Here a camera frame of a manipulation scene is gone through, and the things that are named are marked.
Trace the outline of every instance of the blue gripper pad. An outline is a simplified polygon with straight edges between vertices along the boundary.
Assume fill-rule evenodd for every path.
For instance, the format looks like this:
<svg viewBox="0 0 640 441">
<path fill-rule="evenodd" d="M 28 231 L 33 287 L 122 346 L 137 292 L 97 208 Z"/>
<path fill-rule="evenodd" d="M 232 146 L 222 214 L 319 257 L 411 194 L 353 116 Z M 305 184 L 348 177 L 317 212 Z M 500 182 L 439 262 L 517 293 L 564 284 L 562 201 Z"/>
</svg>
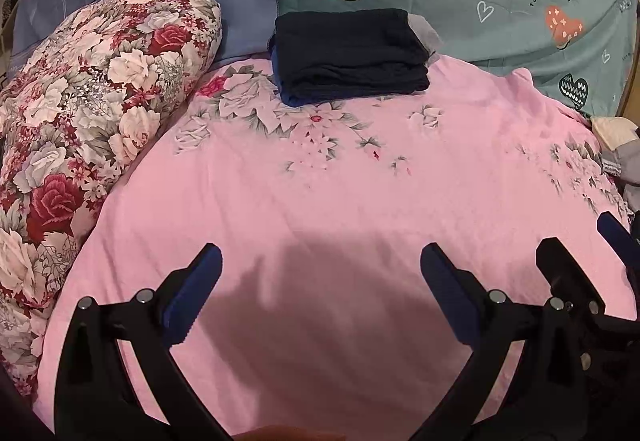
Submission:
<svg viewBox="0 0 640 441">
<path fill-rule="evenodd" d="M 167 347 L 181 344 L 222 274 L 222 252 L 207 244 L 188 267 L 188 274 L 162 314 Z"/>
<path fill-rule="evenodd" d="M 622 263 L 640 277 L 640 245 L 610 212 L 605 212 L 598 218 L 598 233 L 609 243 Z"/>
<path fill-rule="evenodd" d="M 472 349 L 478 347 L 481 339 L 478 309 L 456 278 L 456 267 L 437 244 L 429 244 L 422 250 L 420 270 L 458 341 Z"/>
</svg>

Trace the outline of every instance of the folded black cloth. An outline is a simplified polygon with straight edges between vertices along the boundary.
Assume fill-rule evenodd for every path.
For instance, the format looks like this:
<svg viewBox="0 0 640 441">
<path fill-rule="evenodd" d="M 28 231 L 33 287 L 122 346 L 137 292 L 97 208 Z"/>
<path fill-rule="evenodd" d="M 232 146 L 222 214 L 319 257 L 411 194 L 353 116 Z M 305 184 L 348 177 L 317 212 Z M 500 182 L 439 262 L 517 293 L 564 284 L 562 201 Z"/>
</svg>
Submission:
<svg viewBox="0 0 640 441">
<path fill-rule="evenodd" d="M 276 20 L 278 77 L 288 96 L 308 103 L 429 87 L 429 52 L 407 12 L 292 12 Z"/>
</svg>

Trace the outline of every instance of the floral pillow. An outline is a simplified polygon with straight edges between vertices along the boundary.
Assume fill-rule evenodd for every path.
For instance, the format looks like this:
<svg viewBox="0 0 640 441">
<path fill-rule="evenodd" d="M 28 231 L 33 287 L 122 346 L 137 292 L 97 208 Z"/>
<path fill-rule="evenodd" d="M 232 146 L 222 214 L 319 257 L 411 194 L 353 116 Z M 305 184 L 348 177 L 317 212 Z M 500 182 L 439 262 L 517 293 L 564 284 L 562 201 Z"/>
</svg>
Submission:
<svg viewBox="0 0 640 441">
<path fill-rule="evenodd" d="M 0 363 L 21 394 L 107 193 L 221 38 L 215 0 L 102 0 L 66 18 L 0 93 Z"/>
</svg>

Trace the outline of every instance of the black heart print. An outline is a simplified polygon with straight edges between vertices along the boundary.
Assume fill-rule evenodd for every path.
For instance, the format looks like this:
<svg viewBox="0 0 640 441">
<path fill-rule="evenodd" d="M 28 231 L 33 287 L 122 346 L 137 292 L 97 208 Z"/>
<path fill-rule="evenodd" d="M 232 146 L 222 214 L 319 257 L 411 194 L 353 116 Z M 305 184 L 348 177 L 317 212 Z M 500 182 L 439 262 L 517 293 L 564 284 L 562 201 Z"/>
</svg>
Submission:
<svg viewBox="0 0 640 441">
<path fill-rule="evenodd" d="M 560 87 L 562 95 L 566 96 L 573 102 L 575 110 L 580 110 L 584 107 L 584 104 L 587 101 L 587 96 L 589 96 L 589 85 L 587 84 L 587 80 L 584 78 L 578 78 L 574 82 L 574 77 L 571 74 L 568 74 L 562 77 L 558 86 Z"/>
</svg>

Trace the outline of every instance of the white heart outline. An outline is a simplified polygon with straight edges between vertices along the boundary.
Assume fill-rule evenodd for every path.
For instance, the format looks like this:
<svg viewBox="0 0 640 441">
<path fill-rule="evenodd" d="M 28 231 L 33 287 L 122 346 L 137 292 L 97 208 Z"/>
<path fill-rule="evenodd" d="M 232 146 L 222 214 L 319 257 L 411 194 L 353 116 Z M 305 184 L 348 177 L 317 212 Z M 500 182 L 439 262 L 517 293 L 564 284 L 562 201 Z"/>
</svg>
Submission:
<svg viewBox="0 0 640 441">
<path fill-rule="evenodd" d="M 480 5 L 484 5 L 484 7 L 482 8 L 482 13 L 486 13 L 487 11 L 489 11 L 489 14 L 485 15 L 484 18 L 480 13 Z M 485 20 L 487 20 L 492 14 L 494 14 L 495 9 L 494 9 L 494 6 L 488 6 L 484 0 L 481 0 L 480 2 L 478 2 L 477 10 L 478 10 L 478 18 L 480 19 L 480 23 L 483 24 Z"/>
</svg>

